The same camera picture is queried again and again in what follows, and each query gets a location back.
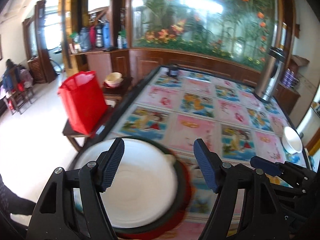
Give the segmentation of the white bowl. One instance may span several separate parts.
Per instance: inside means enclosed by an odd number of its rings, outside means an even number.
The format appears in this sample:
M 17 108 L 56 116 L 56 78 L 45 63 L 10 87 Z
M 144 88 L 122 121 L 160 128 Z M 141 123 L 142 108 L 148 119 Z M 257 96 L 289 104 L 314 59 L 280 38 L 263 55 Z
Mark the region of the white bowl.
M 283 148 L 289 154 L 302 153 L 303 145 L 298 133 L 291 127 L 286 126 L 283 129 L 281 138 Z
M 116 175 L 101 199 L 116 229 L 146 226 L 170 212 L 178 192 L 176 157 L 139 139 L 125 138 Z

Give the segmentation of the cream bowls on stool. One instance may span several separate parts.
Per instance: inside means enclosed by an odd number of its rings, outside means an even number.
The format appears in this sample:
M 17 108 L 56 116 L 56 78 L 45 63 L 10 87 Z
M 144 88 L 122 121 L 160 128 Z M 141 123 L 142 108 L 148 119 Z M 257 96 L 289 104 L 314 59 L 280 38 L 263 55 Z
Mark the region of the cream bowls on stool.
M 108 87 L 115 88 L 118 87 L 123 81 L 123 76 L 119 72 L 112 72 L 106 78 L 104 83 L 108 85 Z

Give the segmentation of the wooden side stool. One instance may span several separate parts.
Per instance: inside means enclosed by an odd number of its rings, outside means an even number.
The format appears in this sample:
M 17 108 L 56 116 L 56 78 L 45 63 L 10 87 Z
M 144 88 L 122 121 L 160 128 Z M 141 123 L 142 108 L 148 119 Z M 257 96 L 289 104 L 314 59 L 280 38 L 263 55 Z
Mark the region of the wooden side stool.
M 75 148 L 77 152 L 81 151 L 82 146 L 80 146 L 76 138 L 84 138 L 84 144 L 89 138 L 93 138 L 97 134 L 100 127 L 103 126 L 107 122 L 107 120 L 110 118 L 111 114 L 113 113 L 118 103 L 119 103 L 118 100 L 116 101 L 107 100 L 108 110 L 100 118 L 98 123 L 94 126 L 93 130 L 88 134 L 83 134 L 75 131 L 74 129 L 72 129 L 71 124 L 69 123 L 69 120 L 67 120 L 62 133 L 68 139 L 68 141 L 71 143 L 71 145 Z

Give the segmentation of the red gift bag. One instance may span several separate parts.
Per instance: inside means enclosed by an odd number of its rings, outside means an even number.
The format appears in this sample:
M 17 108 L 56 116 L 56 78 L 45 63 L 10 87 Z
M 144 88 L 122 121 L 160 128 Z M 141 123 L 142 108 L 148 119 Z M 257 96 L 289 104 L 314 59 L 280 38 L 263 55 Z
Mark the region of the red gift bag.
M 102 88 L 95 71 L 78 72 L 58 88 L 71 128 L 79 133 L 91 133 L 107 112 Z

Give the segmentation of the purple spray cans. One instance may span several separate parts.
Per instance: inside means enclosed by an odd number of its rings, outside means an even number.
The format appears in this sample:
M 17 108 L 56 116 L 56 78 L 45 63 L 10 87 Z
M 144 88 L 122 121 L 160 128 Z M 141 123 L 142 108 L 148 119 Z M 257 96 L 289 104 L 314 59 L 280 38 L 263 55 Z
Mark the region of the purple spray cans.
M 293 88 L 299 84 L 299 80 L 295 77 L 295 74 L 290 69 L 287 69 L 281 83 L 286 88 Z

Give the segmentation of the stainless steel thermos jug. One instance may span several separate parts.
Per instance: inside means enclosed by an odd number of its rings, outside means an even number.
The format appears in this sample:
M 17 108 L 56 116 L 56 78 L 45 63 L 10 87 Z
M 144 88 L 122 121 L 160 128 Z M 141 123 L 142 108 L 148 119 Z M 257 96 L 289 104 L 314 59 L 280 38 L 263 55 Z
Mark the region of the stainless steel thermos jug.
M 265 65 L 254 90 L 254 96 L 261 102 L 270 102 L 284 69 L 284 53 L 277 47 L 270 47 Z

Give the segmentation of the wooden chair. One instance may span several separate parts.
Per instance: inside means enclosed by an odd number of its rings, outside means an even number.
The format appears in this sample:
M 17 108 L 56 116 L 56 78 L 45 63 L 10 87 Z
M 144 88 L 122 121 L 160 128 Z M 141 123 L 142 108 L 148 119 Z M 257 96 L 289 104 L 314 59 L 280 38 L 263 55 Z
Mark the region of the wooden chair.
M 22 108 L 26 106 L 27 103 L 32 104 L 31 96 L 34 95 L 33 88 L 26 88 L 22 78 L 20 77 L 21 83 L 19 84 L 19 87 L 22 89 L 22 91 L 19 91 L 13 69 L 11 70 L 11 77 L 15 89 L 6 92 L 3 100 L 12 115 L 14 115 L 16 112 L 22 114 Z

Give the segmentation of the floral plastic tablecloth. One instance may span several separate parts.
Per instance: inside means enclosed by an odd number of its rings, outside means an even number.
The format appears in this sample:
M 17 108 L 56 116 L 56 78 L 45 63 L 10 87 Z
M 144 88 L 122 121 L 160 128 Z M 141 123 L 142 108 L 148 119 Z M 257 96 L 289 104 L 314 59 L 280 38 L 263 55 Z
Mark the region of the floral plastic tablecloth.
M 180 69 L 178 78 L 167 68 L 152 72 L 129 94 L 117 113 L 100 127 L 93 146 L 76 167 L 108 149 L 114 138 L 139 139 L 176 157 L 175 167 L 187 170 L 187 200 L 172 217 L 150 225 L 120 230 L 120 238 L 196 239 L 206 224 L 217 195 L 208 188 L 193 153 L 196 139 L 232 165 L 249 165 L 254 156 L 306 167 L 304 153 L 289 154 L 281 136 L 290 122 L 276 100 L 260 102 L 253 88 L 209 74 Z

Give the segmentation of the seated person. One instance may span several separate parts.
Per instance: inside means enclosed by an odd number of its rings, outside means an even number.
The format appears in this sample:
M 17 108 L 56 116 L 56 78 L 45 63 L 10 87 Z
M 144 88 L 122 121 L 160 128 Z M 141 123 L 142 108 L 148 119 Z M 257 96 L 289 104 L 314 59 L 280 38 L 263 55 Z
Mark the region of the seated person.
M 11 59 L 7 59 L 7 61 L 6 61 L 6 70 L 2 76 L 3 88 L 5 89 L 5 92 L 9 92 L 9 91 L 12 91 L 15 89 L 13 81 L 12 81 L 12 77 L 11 77 L 11 70 L 12 69 L 14 70 L 18 90 L 22 91 L 22 89 L 19 87 L 19 84 L 21 83 L 20 68 L 17 64 L 13 63 Z

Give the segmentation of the wooden cabinet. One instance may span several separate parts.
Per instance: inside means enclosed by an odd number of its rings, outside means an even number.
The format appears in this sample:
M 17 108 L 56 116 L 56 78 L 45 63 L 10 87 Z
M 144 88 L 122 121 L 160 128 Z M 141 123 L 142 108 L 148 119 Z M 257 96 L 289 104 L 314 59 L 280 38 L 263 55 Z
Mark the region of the wooden cabinet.
M 95 71 L 101 86 L 108 74 L 112 72 L 119 72 L 124 77 L 131 76 L 128 49 L 112 51 L 95 49 L 85 53 L 71 54 L 71 59 L 72 63 L 76 63 L 78 71 Z

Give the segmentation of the small black jar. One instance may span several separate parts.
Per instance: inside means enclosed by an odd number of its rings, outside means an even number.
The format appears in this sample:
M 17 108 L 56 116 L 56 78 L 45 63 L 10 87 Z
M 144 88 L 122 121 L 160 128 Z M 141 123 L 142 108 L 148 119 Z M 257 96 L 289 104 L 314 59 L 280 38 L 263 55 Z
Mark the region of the small black jar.
M 177 79 L 179 72 L 179 66 L 177 64 L 169 64 L 167 76 Z

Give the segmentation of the blue thermos flask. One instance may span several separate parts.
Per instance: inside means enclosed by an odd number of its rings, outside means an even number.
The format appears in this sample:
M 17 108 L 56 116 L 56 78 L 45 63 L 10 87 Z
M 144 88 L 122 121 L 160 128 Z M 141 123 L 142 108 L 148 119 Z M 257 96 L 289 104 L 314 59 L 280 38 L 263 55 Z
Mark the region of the blue thermos flask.
M 87 52 L 91 49 L 89 29 L 87 27 L 82 27 L 80 30 L 79 43 L 83 52 Z

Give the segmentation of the large aquarium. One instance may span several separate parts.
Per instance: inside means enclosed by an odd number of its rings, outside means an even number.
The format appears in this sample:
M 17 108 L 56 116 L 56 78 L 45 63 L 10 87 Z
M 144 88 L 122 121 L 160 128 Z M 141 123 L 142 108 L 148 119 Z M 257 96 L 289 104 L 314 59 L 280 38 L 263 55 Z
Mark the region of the large aquarium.
M 262 70 L 277 0 L 132 0 L 132 44 L 199 53 Z

